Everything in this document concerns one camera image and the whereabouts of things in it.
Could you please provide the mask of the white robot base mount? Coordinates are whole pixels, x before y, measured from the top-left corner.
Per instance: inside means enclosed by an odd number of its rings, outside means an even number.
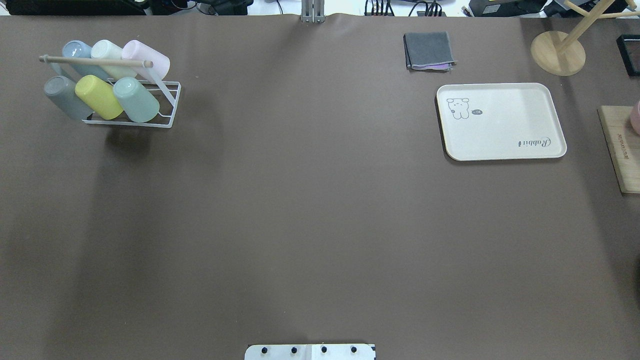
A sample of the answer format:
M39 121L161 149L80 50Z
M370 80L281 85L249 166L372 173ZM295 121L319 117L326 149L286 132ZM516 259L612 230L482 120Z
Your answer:
M374 344L254 344L247 347L245 360L375 360Z

